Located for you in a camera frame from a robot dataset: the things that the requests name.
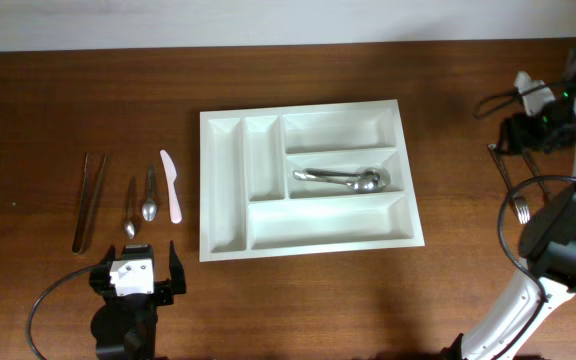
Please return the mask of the large steel spoon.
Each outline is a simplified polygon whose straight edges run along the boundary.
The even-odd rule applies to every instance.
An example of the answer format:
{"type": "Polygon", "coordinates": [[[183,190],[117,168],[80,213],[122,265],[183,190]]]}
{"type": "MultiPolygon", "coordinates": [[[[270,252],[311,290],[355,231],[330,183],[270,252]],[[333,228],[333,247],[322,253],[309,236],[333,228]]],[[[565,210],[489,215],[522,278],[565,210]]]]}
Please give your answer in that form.
{"type": "Polygon", "coordinates": [[[358,175],[352,175],[347,180],[341,180],[339,175],[315,175],[305,171],[294,170],[292,172],[293,177],[299,181],[311,181],[320,183],[330,183],[335,185],[342,185],[354,193],[357,194],[367,194],[367,193],[378,193],[381,192],[386,184],[382,181],[381,176],[376,172],[362,172],[358,175]]]}
{"type": "Polygon", "coordinates": [[[315,176],[336,176],[336,177],[345,176],[345,177],[364,177],[364,178],[370,177],[377,181],[385,180],[384,175],[379,170],[374,170],[372,168],[363,170],[361,172],[341,172],[341,171],[323,170],[315,168],[306,168],[305,172],[315,176]]]}

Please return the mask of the steel fork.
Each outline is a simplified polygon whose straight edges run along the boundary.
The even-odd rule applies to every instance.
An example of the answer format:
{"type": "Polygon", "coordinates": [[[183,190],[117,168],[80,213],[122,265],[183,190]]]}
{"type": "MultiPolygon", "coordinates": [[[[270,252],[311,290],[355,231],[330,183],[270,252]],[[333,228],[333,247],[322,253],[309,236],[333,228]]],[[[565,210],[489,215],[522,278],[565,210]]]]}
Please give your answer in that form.
{"type": "MultiPolygon", "coordinates": [[[[522,155],[524,162],[526,163],[529,170],[531,171],[532,175],[534,177],[540,177],[541,172],[540,172],[535,160],[533,159],[530,151],[526,148],[523,148],[521,155],[522,155]]],[[[542,191],[543,201],[545,203],[549,202],[552,198],[550,189],[548,188],[548,186],[545,184],[545,182],[543,180],[539,180],[538,185],[542,191]]]]}
{"type": "MultiPolygon", "coordinates": [[[[497,151],[497,146],[495,144],[488,144],[487,149],[489,151],[489,154],[491,155],[491,158],[495,162],[507,189],[512,190],[514,186],[510,174],[508,172],[504,160],[502,159],[501,154],[497,151]]],[[[527,199],[520,192],[516,192],[511,197],[511,204],[513,212],[516,215],[519,223],[522,225],[527,224],[531,218],[530,208],[527,199]]]]}

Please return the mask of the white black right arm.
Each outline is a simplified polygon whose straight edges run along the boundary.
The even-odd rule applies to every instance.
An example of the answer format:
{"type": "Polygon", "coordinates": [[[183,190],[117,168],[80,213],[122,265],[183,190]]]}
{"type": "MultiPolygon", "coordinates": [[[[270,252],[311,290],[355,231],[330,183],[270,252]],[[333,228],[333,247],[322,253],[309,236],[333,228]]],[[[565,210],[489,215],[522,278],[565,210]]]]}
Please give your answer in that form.
{"type": "Polygon", "coordinates": [[[497,217],[499,243],[516,272],[486,317],[441,351],[443,359],[516,359],[546,318],[576,295],[576,47],[559,81],[520,72],[498,97],[523,109],[501,123],[491,157],[502,175],[502,158],[513,155],[532,172],[508,184],[497,217]]]}

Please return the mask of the small steel teaspoon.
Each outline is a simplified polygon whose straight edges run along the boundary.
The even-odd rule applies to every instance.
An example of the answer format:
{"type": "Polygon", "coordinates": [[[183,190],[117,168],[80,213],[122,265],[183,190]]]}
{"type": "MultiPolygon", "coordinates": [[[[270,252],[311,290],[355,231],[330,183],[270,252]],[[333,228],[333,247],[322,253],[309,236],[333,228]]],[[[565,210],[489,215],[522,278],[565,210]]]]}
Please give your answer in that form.
{"type": "Polygon", "coordinates": [[[134,239],[136,236],[136,226],[133,222],[135,197],[136,197],[136,179],[135,177],[132,177],[129,181],[126,193],[125,217],[123,221],[123,231],[129,239],[134,239]]]}

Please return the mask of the white plastic cutlery tray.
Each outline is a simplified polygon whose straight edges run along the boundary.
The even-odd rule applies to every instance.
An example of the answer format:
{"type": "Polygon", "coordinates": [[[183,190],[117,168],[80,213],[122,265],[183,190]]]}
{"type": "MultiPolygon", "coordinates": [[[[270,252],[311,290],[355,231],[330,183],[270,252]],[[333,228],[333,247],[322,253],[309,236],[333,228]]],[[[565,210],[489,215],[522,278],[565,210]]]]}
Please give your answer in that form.
{"type": "Polygon", "coordinates": [[[203,262],[424,243],[396,100],[203,112],[200,167],[203,262]],[[372,168],[386,187],[293,177],[306,168],[372,168]]]}

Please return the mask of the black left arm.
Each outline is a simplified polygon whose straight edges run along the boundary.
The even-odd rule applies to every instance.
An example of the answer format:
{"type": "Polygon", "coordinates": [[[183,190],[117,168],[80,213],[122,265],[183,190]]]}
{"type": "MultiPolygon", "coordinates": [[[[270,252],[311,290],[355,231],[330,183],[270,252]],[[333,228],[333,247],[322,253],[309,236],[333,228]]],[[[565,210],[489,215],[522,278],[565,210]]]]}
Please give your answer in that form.
{"type": "Polygon", "coordinates": [[[149,244],[127,245],[117,254],[110,247],[89,277],[104,305],[91,320],[99,359],[154,359],[158,309],[187,292],[183,264],[169,243],[170,277],[155,279],[154,251],[149,244]]]}

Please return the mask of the white plastic knife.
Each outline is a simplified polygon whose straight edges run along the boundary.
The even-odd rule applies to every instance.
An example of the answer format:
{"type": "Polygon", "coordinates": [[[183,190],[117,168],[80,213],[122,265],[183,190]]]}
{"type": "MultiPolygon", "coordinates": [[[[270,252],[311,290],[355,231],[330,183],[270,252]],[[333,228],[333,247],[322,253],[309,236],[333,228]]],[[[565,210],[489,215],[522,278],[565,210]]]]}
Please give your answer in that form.
{"type": "Polygon", "coordinates": [[[179,224],[182,221],[183,216],[175,189],[175,180],[177,178],[177,171],[172,161],[172,158],[170,157],[170,155],[166,150],[160,151],[160,157],[164,167],[166,184],[168,188],[170,219],[173,224],[179,224]]]}

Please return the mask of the steel kitchen tongs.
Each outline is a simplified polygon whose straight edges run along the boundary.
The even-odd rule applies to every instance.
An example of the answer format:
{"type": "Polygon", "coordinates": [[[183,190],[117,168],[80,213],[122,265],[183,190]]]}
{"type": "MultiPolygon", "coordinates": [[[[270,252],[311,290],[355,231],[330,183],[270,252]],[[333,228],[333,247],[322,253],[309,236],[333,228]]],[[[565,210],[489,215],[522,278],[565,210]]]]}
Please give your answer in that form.
{"type": "Polygon", "coordinates": [[[71,251],[83,254],[88,247],[87,233],[93,221],[104,179],[106,154],[86,153],[80,190],[79,211],[71,251]]]}

